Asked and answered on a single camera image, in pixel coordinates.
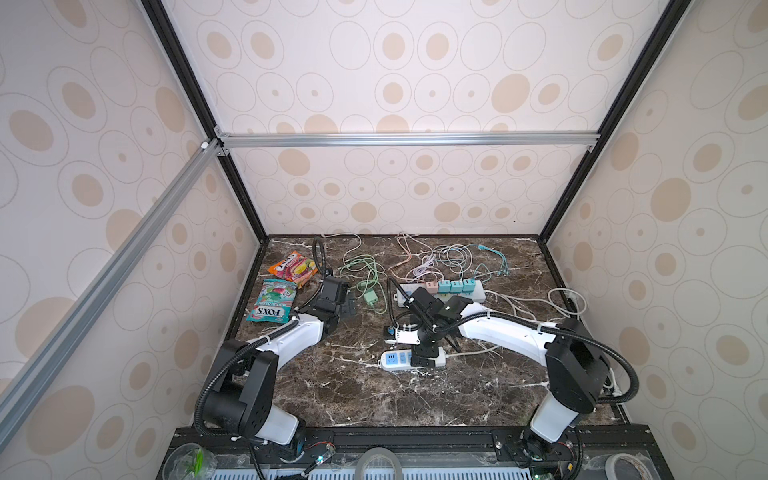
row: wallpaper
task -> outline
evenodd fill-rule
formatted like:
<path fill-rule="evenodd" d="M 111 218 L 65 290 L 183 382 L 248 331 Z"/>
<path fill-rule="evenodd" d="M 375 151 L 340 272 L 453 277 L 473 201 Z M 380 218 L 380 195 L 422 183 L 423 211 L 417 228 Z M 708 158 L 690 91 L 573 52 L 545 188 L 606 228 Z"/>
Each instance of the wallpaper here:
<path fill-rule="evenodd" d="M 538 234 L 584 145 L 236 148 L 267 233 Z"/>
<path fill-rule="evenodd" d="M 211 161 L 0 455 L 0 479 L 154 479 L 256 246 Z"/>
<path fill-rule="evenodd" d="M 199 148 L 133 3 L 0 3 L 0 392 Z"/>
<path fill-rule="evenodd" d="M 768 472 L 766 126 L 768 1 L 698 3 L 550 242 L 679 480 Z"/>
<path fill-rule="evenodd" d="M 222 130 L 596 130 L 667 0 L 166 0 Z"/>

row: marble tabletop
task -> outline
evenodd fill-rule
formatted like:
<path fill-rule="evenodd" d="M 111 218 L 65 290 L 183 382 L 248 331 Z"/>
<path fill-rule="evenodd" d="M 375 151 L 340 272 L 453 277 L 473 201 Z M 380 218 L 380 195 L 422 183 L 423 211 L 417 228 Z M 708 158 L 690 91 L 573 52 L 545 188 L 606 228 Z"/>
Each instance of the marble tabletop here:
<path fill-rule="evenodd" d="M 556 287 L 541 251 L 532 239 L 513 237 L 419 237 L 437 247 L 448 242 L 482 244 L 503 252 L 510 273 L 484 281 L 487 290 L 508 295 L 546 298 Z M 355 237 L 324 239 L 327 263 L 338 271 L 343 254 L 358 244 Z M 409 242 L 412 251 L 424 250 Z M 259 277 L 251 293 L 247 313 L 261 289 L 261 280 L 273 277 L 267 268 L 293 250 L 311 256 L 312 237 L 271 237 Z M 483 262 L 498 269 L 500 258 L 494 253 L 470 247 L 472 269 Z M 363 237 L 362 246 L 349 256 L 369 253 L 389 273 L 389 268 L 407 258 L 393 237 Z M 414 258 L 395 268 L 400 276 L 417 266 Z M 446 266 L 445 278 L 457 280 Z M 349 278 L 350 284 L 359 279 Z M 318 279 L 308 282 L 295 300 L 301 304 L 317 288 Z M 562 304 L 559 295 L 553 295 Z M 389 325 L 387 314 L 375 313 L 362 298 L 357 300 L 357 313 L 339 324 L 339 328 L 317 345 L 305 349 L 277 374 L 274 403 L 315 427 L 327 426 L 447 426 L 447 425 L 525 425 L 536 405 L 547 393 L 546 368 L 518 353 L 496 349 L 489 353 L 458 356 L 448 360 L 443 369 L 385 372 L 377 366 L 385 350 L 393 347 L 383 341 L 382 328 Z M 509 305 L 489 296 L 486 305 L 510 311 Z M 382 303 L 374 305 L 382 309 Z M 560 315 L 543 303 L 532 303 L 539 319 Z M 246 340 L 274 328 L 274 323 L 255 323 L 243 319 L 237 338 Z M 465 352 L 488 348 L 490 344 L 460 339 Z M 447 353 L 452 349 L 443 343 Z M 582 423 L 603 425 L 616 423 L 608 406 L 598 406 Z"/>

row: white slotted grate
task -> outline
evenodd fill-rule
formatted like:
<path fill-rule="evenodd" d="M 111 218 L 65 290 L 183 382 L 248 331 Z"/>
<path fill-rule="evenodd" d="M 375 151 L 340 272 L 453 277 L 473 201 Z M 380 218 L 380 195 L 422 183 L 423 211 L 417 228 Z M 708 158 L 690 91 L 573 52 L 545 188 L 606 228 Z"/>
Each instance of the white slotted grate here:
<path fill-rule="evenodd" d="M 284 468 L 270 470 L 266 480 L 274 480 L 283 475 L 292 475 L 301 470 Z M 527 468 L 516 467 L 405 467 L 402 470 L 405 480 L 531 480 Z M 394 480 L 390 468 L 367 468 L 365 478 L 359 480 Z M 245 468 L 216 470 L 213 480 L 257 480 L 254 470 Z M 354 468 L 340 470 L 315 470 L 307 480 L 355 480 Z"/>

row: candy bag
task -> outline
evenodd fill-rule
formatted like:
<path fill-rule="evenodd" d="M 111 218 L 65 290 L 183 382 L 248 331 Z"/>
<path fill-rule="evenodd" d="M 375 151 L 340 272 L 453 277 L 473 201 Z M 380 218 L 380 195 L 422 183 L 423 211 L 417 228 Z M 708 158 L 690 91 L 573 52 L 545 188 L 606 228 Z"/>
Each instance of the candy bag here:
<path fill-rule="evenodd" d="M 287 280 L 268 278 L 261 286 L 259 298 L 248 320 L 252 322 L 287 323 L 290 306 L 296 297 L 296 284 Z"/>
<path fill-rule="evenodd" d="M 293 251 L 287 258 L 279 263 L 275 263 L 267 270 L 277 278 L 294 282 L 301 288 L 312 275 L 317 273 L 317 265 L 315 265 L 314 260 Z"/>

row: clear plastic container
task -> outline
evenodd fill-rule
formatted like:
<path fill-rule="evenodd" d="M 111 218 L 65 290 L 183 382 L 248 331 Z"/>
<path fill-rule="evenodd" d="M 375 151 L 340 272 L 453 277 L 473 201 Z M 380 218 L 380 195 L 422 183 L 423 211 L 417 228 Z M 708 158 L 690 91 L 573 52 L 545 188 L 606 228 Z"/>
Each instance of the clear plastic container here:
<path fill-rule="evenodd" d="M 163 480 L 209 480 L 216 472 L 216 456 L 197 443 L 185 443 L 168 456 Z"/>

